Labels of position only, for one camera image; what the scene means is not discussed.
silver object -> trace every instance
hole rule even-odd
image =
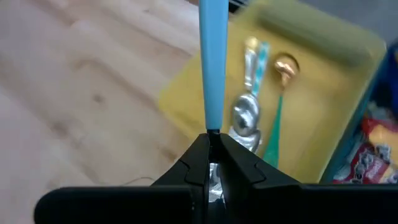
[[[244,53],[244,87],[247,91],[251,91],[253,86],[253,73],[256,59],[256,51],[254,49],[246,48],[246,51]]]
[[[218,164],[210,164],[210,178],[209,178],[209,202],[221,198],[223,195],[223,187],[221,186],[220,172]]]
[[[235,141],[240,143],[242,146],[244,146],[246,149],[249,151],[256,153],[259,145],[262,143],[261,142],[261,131],[260,130],[255,130],[253,134],[251,134],[248,137],[242,137],[238,135],[233,127],[230,127],[229,129],[229,136],[231,136]]]
[[[242,137],[250,136],[256,129],[260,117],[257,98],[251,93],[244,93],[235,100],[232,109],[232,125]]]
[[[253,39],[253,37],[248,38],[245,51],[246,74],[244,85],[248,92],[237,97],[232,109],[233,128],[241,137],[248,137],[257,130],[257,123],[260,117],[257,94],[259,93],[259,87],[261,86],[261,80],[268,61],[269,45],[267,43],[258,44],[258,41]],[[253,49],[256,49],[258,45],[259,54],[258,56],[253,56],[256,52]]]

green handle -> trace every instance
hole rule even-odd
[[[282,113],[283,95],[279,96],[278,109],[276,112],[274,124],[272,125],[271,135],[269,136],[266,153],[262,158],[271,166],[278,168],[279,161],[279,133],[280,133],[280,114]]]

spoon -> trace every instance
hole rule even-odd
[[[272,125],[271,135],[269,136],[266,152],[263,160],[271,166],[278,168],[279,161],[279,136],[280,136],[280,116],[282,113],[283,92],[289,81],[300,72],[299,63],[290,54],[280,54],[274,64],[275,70],[281,75],[282,91],[279,96],[278,108]]]
[[[264,76],[264,71],[268,61],[268,51],[269,45],[268,43],[259,44],[259,54],[257,58],[257,68],[254,72],[254,80],[253,84],[248,88],[246,85],[246,80],[248,80],[248,76],[250,75],[250,68],[247,68],[246,71],[249,71],[245,74],[245,86],[249,93],[243,93],[238,96],[235,100],[232,110],[232,124],[235,132],[242,136],[248,137],[257,130],[257,123],[259,121],[260,115],[260,106],[257,100],[257,95],[259,93],[259,88],[261,85],[262,77]],[[251,61],[246,66],[253,66],[253,61]]]

metal spoon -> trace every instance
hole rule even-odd
[[[232,110],[232,124],[236,133],[242,137],[248,137],[257,130],[257,123],[259,121],[260,106],[257,101],[259,87],[261,85],[262,76],[264,75],[265,67],[268,59],[269,45],[261,43],[259,45],[259,54],[257,58],[257,68],[254,74],[253,85],[248,88],[246,85],[247,77],[252,77],[250,73],[245,74],[245,86],[249,93],[243,93],[235,100]]]

gold spoon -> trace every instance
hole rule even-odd
[[[280,136],[280,116],[282,113],[283,92],[291,79],[300,72],[299,63],[287,53],[279,54],[275,60],[274,68],[281,75],[282,91],[279,96],[278,109],[274,124],[272,125],[271,135],[262,159],[275,168],[278,168],[279,161],[279,136]]]

